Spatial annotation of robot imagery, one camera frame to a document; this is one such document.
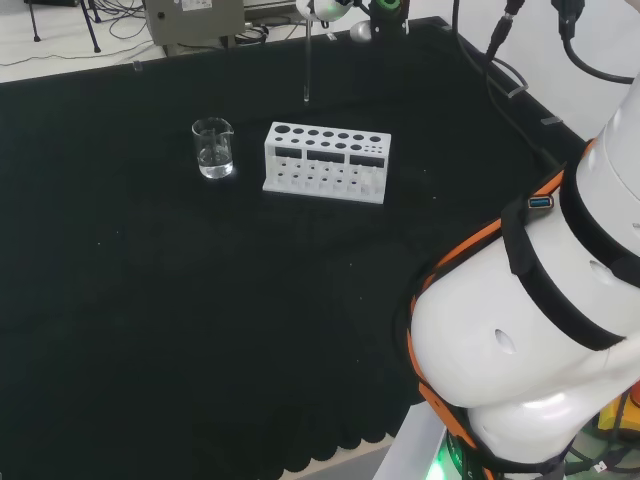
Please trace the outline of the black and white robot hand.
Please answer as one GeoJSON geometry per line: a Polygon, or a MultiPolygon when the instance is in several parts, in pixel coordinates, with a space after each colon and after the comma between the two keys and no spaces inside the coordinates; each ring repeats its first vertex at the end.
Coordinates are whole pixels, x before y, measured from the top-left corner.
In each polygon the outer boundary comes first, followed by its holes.
{"type": "Polygon", "coordinates": [[[335,22],[353,6],[350,0],[296,0],[298,12],[312,22],[335,22]]]}

